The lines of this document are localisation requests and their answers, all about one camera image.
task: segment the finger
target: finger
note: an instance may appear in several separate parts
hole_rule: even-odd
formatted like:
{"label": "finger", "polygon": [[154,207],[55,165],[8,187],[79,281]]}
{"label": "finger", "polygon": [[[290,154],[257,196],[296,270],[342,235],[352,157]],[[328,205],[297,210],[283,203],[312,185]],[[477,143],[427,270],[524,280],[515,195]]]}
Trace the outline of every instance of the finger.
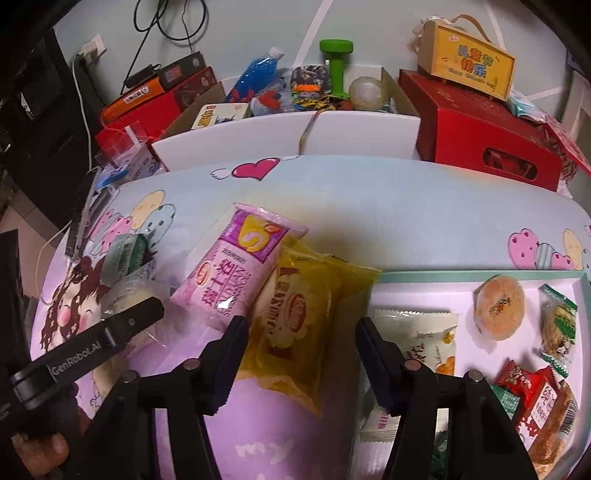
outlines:
{"label": "finger", "polygon": [[69,454],[68,444],[59,433],[52,437],[25,442],[15,439],[12,444],[32,476],[49,473],[64,463]]}

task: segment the cartoon girl print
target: cartoon girl print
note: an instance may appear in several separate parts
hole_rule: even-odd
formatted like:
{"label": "cartoon girl print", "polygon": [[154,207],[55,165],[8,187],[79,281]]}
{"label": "cartoon girl print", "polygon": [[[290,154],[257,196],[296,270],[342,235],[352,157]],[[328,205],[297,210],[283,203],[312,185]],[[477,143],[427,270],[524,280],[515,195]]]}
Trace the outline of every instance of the cartoon girl print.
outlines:
{"label": "cartoon girl print", "polygon": [[83,257],[55,290],[41,330],[40,343],[45,352],[90,326],[101,298],[109,291],[100,283],[103,263],[102,258],[92,268],[90,258]]}

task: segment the green dumbbell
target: green dumbbell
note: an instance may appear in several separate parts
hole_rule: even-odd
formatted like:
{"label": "green dumbbell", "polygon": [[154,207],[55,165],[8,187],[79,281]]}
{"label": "green dumbbell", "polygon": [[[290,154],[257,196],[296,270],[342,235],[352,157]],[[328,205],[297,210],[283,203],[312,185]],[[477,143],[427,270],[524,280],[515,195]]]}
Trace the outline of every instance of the green dumbbell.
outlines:
{"label": "green dumbbell", "polygon": [[332,95],[349,98],[343,89],[343,57],[353,53],[353,42],[350,40],[320,40],[320,51],[329,58]]}

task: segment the round pastry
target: round pastry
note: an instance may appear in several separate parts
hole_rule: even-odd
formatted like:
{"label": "round pastry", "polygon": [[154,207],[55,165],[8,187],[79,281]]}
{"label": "round pastry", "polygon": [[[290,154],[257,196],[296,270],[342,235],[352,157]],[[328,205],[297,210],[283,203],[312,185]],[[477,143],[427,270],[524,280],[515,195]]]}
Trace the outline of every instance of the round pastry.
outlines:
{"label": "round pastry", "polygon": [[516,279],[497,275],[478,292],[474,321],[487,337],[508,339],[517,331],[524,315],[525,294]]}

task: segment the red snack packet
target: red snack packet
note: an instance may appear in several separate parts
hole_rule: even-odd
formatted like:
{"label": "red snack packet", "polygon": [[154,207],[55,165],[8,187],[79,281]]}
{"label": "red snack packet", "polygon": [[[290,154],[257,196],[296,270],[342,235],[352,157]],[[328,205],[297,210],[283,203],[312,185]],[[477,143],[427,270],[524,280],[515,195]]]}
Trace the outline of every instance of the red snack packet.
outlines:
{"label": "red snack packet", "polygon": [[559,388],[551,367],[529,372],[510,360],[495,383],[522,398],[521,411],[515,416],[515,428],[529,450],[558,399]]}

